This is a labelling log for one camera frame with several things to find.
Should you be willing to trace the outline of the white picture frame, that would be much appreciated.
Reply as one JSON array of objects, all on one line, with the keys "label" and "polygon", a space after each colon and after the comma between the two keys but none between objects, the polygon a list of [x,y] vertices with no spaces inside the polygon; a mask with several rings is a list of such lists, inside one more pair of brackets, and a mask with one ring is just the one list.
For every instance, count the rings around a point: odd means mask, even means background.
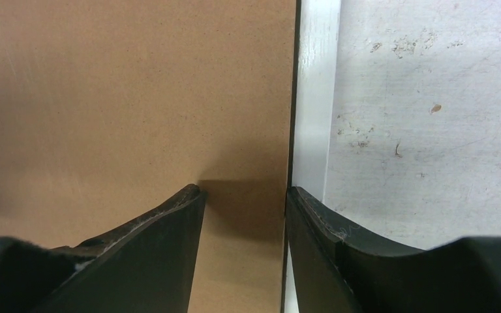
[{"label": "white picture frame", "polygon": [[318,200],[326,191],[340,1],[297,1],[288,186]]}]

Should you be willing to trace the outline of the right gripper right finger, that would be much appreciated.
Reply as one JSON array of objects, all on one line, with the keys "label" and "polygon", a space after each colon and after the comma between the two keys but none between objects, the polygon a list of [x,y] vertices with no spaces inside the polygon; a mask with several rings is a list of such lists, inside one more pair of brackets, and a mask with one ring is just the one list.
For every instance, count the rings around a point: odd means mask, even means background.
[{"label": "right gripper right finger", "polygon": [[421,250],[295,186],[286,195],[286,230],[301,312],[501,312],[501,237]]}]

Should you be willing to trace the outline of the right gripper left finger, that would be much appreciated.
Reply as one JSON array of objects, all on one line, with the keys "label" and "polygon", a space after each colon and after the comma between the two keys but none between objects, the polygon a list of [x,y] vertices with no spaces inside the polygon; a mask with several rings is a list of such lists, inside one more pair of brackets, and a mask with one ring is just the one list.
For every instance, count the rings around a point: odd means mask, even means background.
[{"label": "right gripper left finger", "polygon": [[0,312],[186,312],[206,199],[189,184],[77,246],[0,237]]}]

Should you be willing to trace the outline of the white brown backing board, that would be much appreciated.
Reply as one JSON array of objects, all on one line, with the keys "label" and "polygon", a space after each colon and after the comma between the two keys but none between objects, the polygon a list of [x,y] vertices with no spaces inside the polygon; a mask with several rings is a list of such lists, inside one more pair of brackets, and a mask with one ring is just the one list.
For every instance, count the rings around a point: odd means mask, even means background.
[{"label": "white brown backing board", "polygon": [[295,1],[0,1],[0,235],[209,194],[190,312],[279,312]]}]

